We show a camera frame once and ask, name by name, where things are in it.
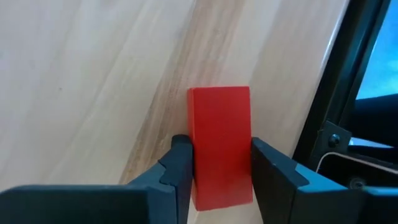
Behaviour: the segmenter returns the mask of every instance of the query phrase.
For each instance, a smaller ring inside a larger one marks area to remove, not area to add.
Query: light wood tabletop
[[[291,156],[347,3],[0,0],[0,189],[129,182],[187,133],[193,86],[249,85],[252,135]]]

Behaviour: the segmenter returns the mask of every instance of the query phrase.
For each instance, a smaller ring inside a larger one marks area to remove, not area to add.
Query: bolt
[[[337,147],[340,144],[340,136],[332,134],[329,138],[329,147]]]

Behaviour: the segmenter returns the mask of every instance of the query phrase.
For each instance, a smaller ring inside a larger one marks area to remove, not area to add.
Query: wooden surface
[[[253,135],[292,155],[347,2],[0,0],[0,189],[128,182],[187,132],[191,86],[250,85]]]

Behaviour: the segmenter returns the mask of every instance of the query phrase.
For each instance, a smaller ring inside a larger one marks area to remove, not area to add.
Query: red block
[[[249,87],[189,89],[188,119],[196,209],[252,202]]]

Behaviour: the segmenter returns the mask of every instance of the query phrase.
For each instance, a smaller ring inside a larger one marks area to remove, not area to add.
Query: black metal frame
[[[312,157],[325,121],[344,127],[390,1],[350,1],[293,155],[297,162],[316,162]]]

